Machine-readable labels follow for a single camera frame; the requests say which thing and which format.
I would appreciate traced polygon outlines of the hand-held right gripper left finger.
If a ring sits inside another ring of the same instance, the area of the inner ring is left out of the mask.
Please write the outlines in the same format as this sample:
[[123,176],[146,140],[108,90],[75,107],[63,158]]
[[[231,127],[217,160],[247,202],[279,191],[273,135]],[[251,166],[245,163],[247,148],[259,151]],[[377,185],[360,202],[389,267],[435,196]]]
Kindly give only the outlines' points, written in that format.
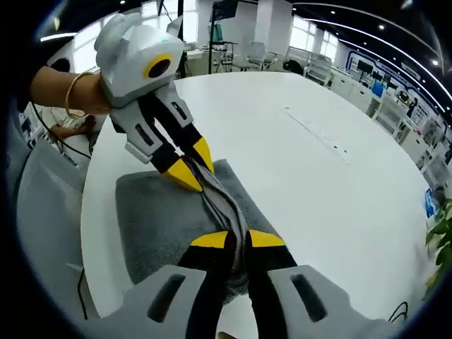
[[109,338],[214,338],[230,274],[230,234],[192,241],[177,265],[132,290],[105,319]]

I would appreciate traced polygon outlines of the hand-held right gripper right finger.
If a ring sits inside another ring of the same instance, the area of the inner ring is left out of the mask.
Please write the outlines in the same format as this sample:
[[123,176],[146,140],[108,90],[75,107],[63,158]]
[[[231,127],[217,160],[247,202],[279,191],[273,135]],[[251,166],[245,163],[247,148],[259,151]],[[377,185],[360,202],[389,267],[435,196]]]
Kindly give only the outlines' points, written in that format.
[[352,308],[346,291],[296,264],[284,241],[249,230],[249,297],[260,338],[387,338],[388,322]]

